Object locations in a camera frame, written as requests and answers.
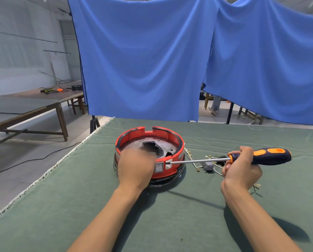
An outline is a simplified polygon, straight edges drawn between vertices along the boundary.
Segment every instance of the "floor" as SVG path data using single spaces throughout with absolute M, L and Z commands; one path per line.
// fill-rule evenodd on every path
M 222 101 L 220 112 L 217 116 L 212 116 L 208 109 L 204 109 L 204 101 L 200 101 L 199 122 L 225 123 L 229 107 L 230 103 Z M 13 198 L 25 190 L 35 180 L 40 178 L 48 169 L 54 166 L 62 157 L 74 148 L 73 145 L 83 141 L 90 134 L 90 115 L 83 115 L 79 110 L 77 110 L 77 114 L 74 115 L 73 110 L 71 107 L 68 107 L 67 104 L 63 104 L 62 108 L 69 133 L 67 142 L 64 142 L 62 136 L 57 135 L 21 134 L 14 139 L 0 144 L 0 171 L 26 160 L 43 158 L 54 151 L 70 147 L 53 153 L 45 160 L 22 163 L 0 173 L 0 209 L 6 206 Z M 250 124 L 252 120 L 243 114 L 238 115 L 238 110 L 239 106 L 235 105 L 230 123 L 252 125 Z M 103 124 L 109 118 L 98 117 L 98 119 L 100 124 Z M 288 124 L 274 120 L 265 120 L 263 125 L 313 129 L 313 126 Z M 60 130 L 55 111 L 50 111 L 27 122 L 20 123 L 15 127 L 16 129 L 28 128 L 29 130 Z M 4 136 L 6 136 L 4 133 L 0 133 L 0 139 Z

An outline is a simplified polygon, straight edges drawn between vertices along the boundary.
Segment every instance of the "ceiling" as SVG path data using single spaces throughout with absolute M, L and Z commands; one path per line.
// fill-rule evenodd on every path
M 70 12 L 67 0 L 46 0 L 46 2 L 44 2 L 44 0 L 28 0 L 28 1 L 34 4 L 37 4 L 43 8 L 46 8 L 48 10 L 51 10 L 53 12 L 56 12 L 56 13 L 60 13 L 60 14 L 63 13 L 58 8 L 66 12 Z M 234 3 L 235 1 L 237 0 L 228 0 L 228 2 L 230 3 Z M 307 13 L 307 14 L 313 14 L 313 0 L 277 0 L 277 1 L 294 10 Z

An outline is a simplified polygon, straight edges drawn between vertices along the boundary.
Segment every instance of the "pants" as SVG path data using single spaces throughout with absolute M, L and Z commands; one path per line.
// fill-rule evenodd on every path
M 215 111 L 219 110 L 220 105 L 221 105 L 221 97 L 215 96 L 213 99 L 213 105 L 212 105 L 211 109 L 215 110 Z

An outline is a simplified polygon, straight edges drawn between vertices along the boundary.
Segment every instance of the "green table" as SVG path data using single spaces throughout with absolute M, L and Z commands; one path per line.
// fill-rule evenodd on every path
M 65 251 L 118 185 L 114 143 L 138 126 L 179 133 L 194 159 L 248 145 L 288 148 L 293 160 L 263 167 L 254 198 L 304 251 L 313 252 L 313 130 L 115 118 L 0 215 L 0 252 Z M 148 190 L 135 204 L 114 251 L 252 251 L 220 192 L 222 178 L 186 167 L 168 191 Z

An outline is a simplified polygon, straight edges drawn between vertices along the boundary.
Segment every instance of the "black and orange handle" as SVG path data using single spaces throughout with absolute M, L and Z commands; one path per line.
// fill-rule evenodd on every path
M 231 163 L 237 160 L 239 153 L 230 155 Z M 283 148 L 262 148 L 254 151 L 252 164 L 260 165 L 279 165 L 292 160 L 292 154 L 289 150 Z

